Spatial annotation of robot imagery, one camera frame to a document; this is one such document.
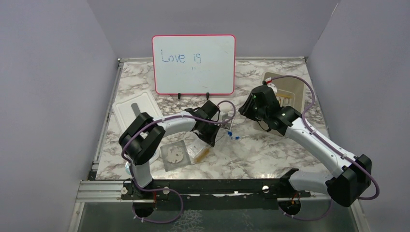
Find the small clear zip bag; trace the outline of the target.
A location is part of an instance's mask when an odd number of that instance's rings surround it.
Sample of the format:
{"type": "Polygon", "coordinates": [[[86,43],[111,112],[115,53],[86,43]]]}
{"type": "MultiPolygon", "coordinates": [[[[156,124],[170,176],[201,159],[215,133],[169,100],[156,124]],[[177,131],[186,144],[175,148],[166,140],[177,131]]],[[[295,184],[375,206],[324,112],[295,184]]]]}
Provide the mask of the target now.
{"type": "Polygon", "coordinates": [[[200,155],[206,148],[208,148],[209,145],[205,143],[204,141],[197,139],[194,142],[192,142],[190,145],[187,146],[187,151],[190,156],[190,158],[195,158],[198,155],[200,155]]]}

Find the bag of filter paper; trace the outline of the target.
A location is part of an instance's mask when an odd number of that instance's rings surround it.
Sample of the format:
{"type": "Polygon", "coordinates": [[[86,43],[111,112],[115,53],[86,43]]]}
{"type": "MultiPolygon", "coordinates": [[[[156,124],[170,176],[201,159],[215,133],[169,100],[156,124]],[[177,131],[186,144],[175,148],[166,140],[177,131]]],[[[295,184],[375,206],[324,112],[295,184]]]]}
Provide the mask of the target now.
{"type": "Polygon", "coordinates": [[[161,157],[166,172],[191,165],[191,160],[183,140],[160,147],[161,157]]]}

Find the yellow rubber tubing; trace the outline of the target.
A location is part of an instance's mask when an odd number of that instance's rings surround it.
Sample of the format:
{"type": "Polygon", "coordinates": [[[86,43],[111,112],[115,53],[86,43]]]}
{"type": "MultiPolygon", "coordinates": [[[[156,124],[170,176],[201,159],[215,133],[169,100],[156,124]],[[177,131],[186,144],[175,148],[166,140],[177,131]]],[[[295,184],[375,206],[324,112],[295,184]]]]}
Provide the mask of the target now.
{"type": "Polygon", "coordinates": [[[291,93],[291,92],[286,92],[286,91],[283,91],[283,92],[277,92],[277,94],[276,94],[277,96],[279,96],[280,98],[284,98],[284,99],[292,99],[292,98],[294,98],[294,94],[293,93],[291,93]]]}

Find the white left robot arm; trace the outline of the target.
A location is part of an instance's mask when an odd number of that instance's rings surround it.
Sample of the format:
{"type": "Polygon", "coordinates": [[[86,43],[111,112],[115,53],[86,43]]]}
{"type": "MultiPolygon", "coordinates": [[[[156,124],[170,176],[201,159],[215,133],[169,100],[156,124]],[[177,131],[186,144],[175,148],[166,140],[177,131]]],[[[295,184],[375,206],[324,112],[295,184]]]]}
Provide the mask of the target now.
{"type": "Polygon", "coordinates": [[[221,122],[212,118],[219,108],[207,101],[203,106],[188,108],[179,114],[153,118],[148,113],[140,113],[120,136],[118,143],[121,156],[130,165],[130,173],[135,182],[133,191],[139,198],[147,198],[152,192],[153,180],[149,160],[154,156],[162,139],[180,132],[194,132],[210,146],[215,145],[221,122]]]}

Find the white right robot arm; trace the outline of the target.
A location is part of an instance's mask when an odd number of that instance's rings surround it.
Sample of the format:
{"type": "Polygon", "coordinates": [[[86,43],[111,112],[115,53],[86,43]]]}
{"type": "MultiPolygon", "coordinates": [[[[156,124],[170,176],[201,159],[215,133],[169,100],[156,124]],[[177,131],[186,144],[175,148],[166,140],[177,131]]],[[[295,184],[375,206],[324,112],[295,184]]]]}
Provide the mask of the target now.
{"type": "Polygon", "coordinates": [[[349,207],[370,186],[369,157],[358,157],[337,146],[293,107],[280,106],[273,89],[267,85],[255,87],[239,113],[250,120],[262,121],[270,130],[294,140],[329,171],[328,175],[295,171],[279,183],[282,195],[290,197],[297,191],[312,191],[327,194],[337,204],[349,207]]]}

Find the small bag black granules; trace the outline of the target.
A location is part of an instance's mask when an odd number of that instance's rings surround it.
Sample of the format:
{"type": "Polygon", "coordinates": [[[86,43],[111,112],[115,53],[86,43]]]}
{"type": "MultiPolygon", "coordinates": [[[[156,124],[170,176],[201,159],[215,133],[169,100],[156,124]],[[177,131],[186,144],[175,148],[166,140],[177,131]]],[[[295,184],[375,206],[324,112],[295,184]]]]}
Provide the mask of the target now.
{"type": "Polygon", "coordinates": [[[227,113],[227,112],[222,112],[221,113],[221,117],[220,117],[221,122],[229,123],[230,118],[231,118],[231,115],[229,113],[227,113]]]}

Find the beige plastic bin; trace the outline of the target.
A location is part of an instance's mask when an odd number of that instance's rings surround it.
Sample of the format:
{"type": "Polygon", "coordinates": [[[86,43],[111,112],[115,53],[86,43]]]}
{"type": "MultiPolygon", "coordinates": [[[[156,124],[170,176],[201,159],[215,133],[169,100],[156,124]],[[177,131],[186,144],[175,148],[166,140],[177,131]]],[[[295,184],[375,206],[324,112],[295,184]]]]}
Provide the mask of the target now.
{"type": "MultiPolygon", "coordinates": [[[[264,72],[261,77],[261,83],[265,79],[268,79],[268,78],[273,79],[279,76],[281,76],[280,73],[264,72]]],[[[275,94],[279,101],[280,106],[282,107],[291,106],[298,112],[302,113],[305,108],[305,93],[306,93],[306,85],[304,84],[304,82],[302,82],[299,79],[289,78],[289,77],[275,79],[272,82],[276,85],[279,92],[286,91],[286,92],[291,92],[294,94],[294,98],[292,99],[280,98],[279,96],[275,94]]],[[[253,128],[257,131],[264,132],[263,129],[267,129],[267,125],[263,121],[260,122],[260,125],[262,126],[262,128],[258,125],[257,122],[253,122],[252,125],[253,125],[253,128]]],[[[283,135],[281,135],[279,132],[275,130],[271,130],[269,133],[279,136],[279,137],[283,137],[283,135]]]]}

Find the pink framed whiteboard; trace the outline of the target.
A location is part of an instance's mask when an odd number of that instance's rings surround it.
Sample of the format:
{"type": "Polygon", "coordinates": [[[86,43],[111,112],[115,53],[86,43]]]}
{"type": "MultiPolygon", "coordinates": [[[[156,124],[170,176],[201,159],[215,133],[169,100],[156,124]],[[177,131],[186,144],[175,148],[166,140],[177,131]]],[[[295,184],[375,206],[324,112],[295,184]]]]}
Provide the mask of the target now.
{"type": "Polygon", "coordinates": [[[151,43],[157,94],[230,95],[234,92],[234,35],[155,35],[151,43]]]}

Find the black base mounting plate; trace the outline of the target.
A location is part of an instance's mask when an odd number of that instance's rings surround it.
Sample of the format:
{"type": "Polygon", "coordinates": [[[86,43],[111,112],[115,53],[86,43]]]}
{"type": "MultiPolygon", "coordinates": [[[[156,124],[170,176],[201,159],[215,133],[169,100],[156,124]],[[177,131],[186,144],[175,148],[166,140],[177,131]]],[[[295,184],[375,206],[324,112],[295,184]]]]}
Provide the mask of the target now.
{"type": "Polygon", "coordinates": [[[188,179],[153,180],[139,190],[123,181],[121,199],[138,208],[162,211],[278,209],[278,200],[310,197],[294,190],[285,179],[188,179]]]}

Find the white plastic container lid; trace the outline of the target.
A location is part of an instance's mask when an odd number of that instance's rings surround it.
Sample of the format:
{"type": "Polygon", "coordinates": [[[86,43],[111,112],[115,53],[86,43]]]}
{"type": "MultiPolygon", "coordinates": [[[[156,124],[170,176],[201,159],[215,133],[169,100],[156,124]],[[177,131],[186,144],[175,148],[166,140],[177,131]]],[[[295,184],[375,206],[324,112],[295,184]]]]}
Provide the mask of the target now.
{"type": "Polygon", "coordinates": [[[148,113],[154,118],[163,116],[150,90],[143,90],[115,103],[113,111],[121,133],[131,125],[140,113],[148,113]]]}

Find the blue item blister pack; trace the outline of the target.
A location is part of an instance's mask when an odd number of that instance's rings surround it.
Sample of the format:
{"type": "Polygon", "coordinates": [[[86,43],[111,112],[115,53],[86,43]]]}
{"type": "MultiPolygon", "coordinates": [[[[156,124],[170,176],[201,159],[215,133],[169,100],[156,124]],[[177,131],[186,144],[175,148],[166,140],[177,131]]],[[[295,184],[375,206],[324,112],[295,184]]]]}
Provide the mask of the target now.
{"type": "MultiPolygon", "coordinates": [[[[158,157],[159,157],[159,154],[155,154],[155,156],[152,157],[152,158],[149,160],[149,168],[152,167],[152,164],[158,159],[158,157]]],[[[126,164],[125,164],[125,170],[126,170],[126,173],[127,173],[128,175],[131,175],[131,165],[130,165],[130,163],[129,163],[128,161],[127,161],[126,164]]]]}

